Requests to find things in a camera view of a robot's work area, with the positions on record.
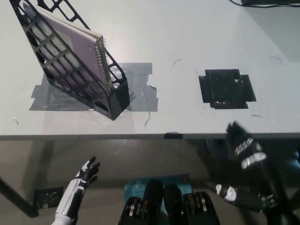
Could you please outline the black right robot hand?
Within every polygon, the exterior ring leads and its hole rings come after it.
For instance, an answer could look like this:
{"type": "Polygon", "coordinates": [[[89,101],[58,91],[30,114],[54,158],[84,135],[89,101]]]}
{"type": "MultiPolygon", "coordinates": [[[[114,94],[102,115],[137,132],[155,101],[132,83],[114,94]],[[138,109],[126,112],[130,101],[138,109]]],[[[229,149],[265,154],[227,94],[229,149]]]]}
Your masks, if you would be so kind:
{"type": "Polygon", "coordinates": [[[245,177],[257,188],[258,194],[222,184],[214,187],[215,193],[234,206],[252,211],[285,211],[289,205],[287,194],[261,144],[237,121],[229,122],[225,142],[239,160],[245,177]]]}

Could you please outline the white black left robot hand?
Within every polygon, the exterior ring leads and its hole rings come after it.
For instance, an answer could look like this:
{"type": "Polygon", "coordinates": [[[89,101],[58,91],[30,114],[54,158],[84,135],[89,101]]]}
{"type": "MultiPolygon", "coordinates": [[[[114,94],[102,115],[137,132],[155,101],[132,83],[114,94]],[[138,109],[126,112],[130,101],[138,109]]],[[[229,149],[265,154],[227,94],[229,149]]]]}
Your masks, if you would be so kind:
{"type": "Polygon", "coordinates": [[[93,156],[80,168],[69,182],[56,209],[52,225],[75,225],[87,188],[98,179],[100,162],[93,156]]]}

